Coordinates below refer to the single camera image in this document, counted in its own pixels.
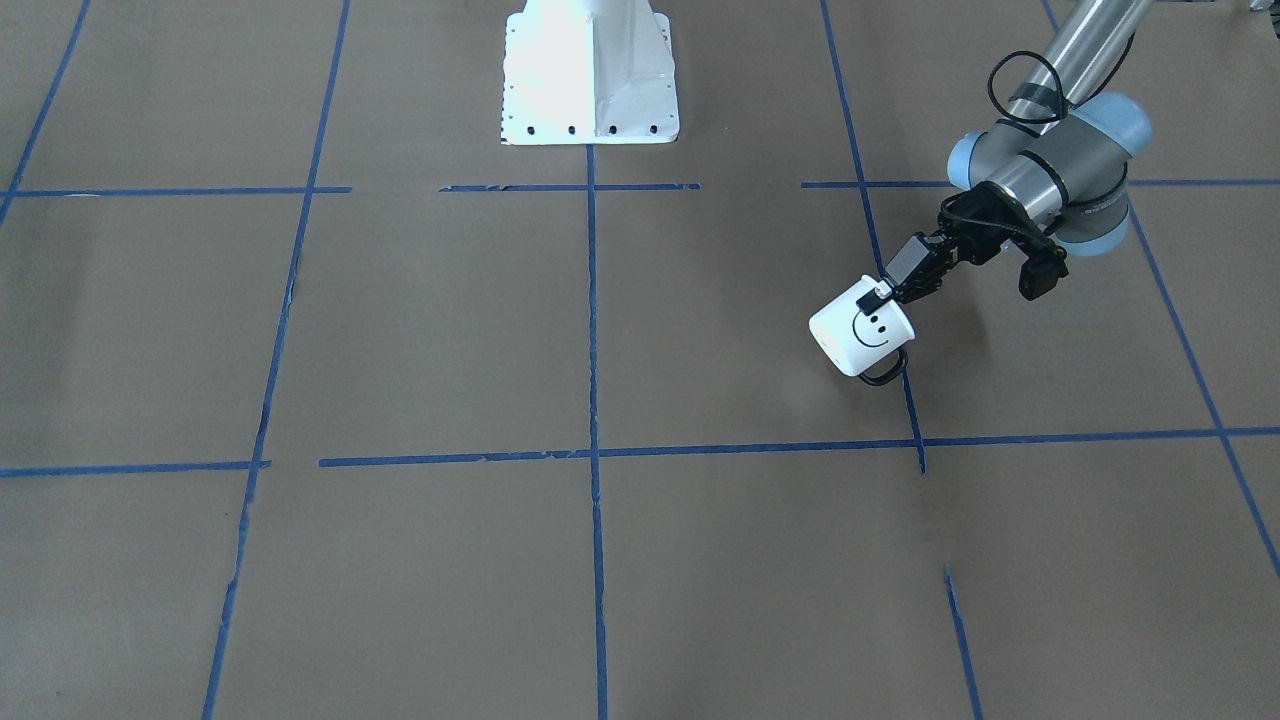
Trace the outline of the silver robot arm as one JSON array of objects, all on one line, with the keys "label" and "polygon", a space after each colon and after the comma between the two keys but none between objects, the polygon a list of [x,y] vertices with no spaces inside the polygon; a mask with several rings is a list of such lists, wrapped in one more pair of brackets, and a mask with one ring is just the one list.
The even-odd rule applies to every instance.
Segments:
[{"label": "silver robot arm", "polygon": [[1080,1],[996,123],[964,136],[948,156],[955,195],[937,227],[914,234],[869,290],[854,299],[879,315],[891,302],[936,292],[959,263],[979,266],[1011,245],[1024,255],[1018,290],[1036,300],[1068,275],[1070,256],[1110,251],[1125,236],[1132,159],[1152,138],[1146,111],[1108,91],[1147,1]]}]

